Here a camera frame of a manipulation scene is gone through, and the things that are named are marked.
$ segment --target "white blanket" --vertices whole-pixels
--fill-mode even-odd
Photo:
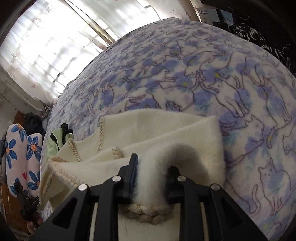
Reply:
[[[205,167],[199,178],[192,165],[176,165],[180,173],[198,184],[223,186],[225,163],[222,138],[216,117],[192,116],[161,110],[134,110],[107,115],[98,120],[98,130],[81,142],[70,140],[51,158],[39,187],[41,206],[47,200],[55,209],[81,183],[94,186],[116,175],[132,153],[141,155],[150,147],[167,142],[193,147]],[[139,224],[119,217],[121,240],[178,240],[178,207],[174,218],[160,225]]]

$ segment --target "fingers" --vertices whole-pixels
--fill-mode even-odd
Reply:
[[[29,230],[30,234],[32,235],[35,234],[36,227],[33,224],[33,222],[30,222],[30,221],[27,222],[27,229]]]
[[[40,218],[37,220],[37,223],[38,223],[39,225],[43,224],[43,218],[40,217]]]

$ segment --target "silver screw head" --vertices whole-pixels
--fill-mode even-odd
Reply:
[[[78,189],[79,189],[80,191],[84,191],[84,190],[87,189],[87,185],[86,185],[86,184],[80,184],[80,185],[78,186]]]
[[[211,185],[211,188],[212,188],[213,190],[217,191],[217,190],[220,189],[220,186],[219,186],[218,184],[214,183],[214,184]]]
[[[114,176],[112,177],[113,182],[119,182],[121,180],[121,176]]]
[[[184,176],[178,176],[178,181],[179,182],[185,182],[186,181],[186,177],[184,177]]]

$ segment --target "blue flower pattern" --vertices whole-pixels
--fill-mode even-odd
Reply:
[[[80,141],[100,116],[139,108],[217,116],[225,190],[269,240],[280,238],[296,214],[296,79],[283,64],[210,25],[149,24],[116,41],[65,89],[43,147],[62,123]]]
[[[9,186],[9,188],[10,188],[11,192],[16,196],[17,193],[15,192],[15,187],[14,187],[14,186]],[[28,192],[27,189],[24,190],[24,194],[25,194],[27,197],[29,196],[29,192]]]
[[[12,129],[11,129],[11,132],[17,132],[19,131],[19,134],[20,134],[20,139],[22,141],[22,143],[24,142],[24,139],[27,138],[27,134],[26,134],[26,131],[24,130],[24,128],[19,124],[17,123]]]
[[[36,159],[40,162],[41,150],[42,148],[38,146],[38,137],[34,137],[33,140],[31,137],[28,137],[26,160],[29,160],[34,153]]]
[[[31,179],[33,180],[33,182],[29,182],[28,183],[28,188],[31,190],[36,190],[39,187],[40,184],[40,171],[37,172],[37,176],[34,174],[34,172],[32,172],[31,170],[29,171],[29,175],[31,177]]]
[[[17,155],[16,153],[12,150],[12,148],[15,146],[16,144],[16,140],[12,139],[9,141],[9,144],[7,143],[7,141],[5,141],[5,148],[6,148],[6,161],[7,161],[7,165],[9,167],[9,169],[12,168],[12,164],[11,164],[11,159],[15,159],[17,160]]]

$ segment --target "bed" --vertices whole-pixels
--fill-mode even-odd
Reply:
[[[83,140],[102,115],[140,108],[216,115],[224,188],[278,240],[296,213],[295,83],[267,51],[224,30],[176,18],[155,22],[119,39],[67,86],[52,108],[41,166],[46,140],[62,123]],[[47,205],[44,218],[51,212]]]

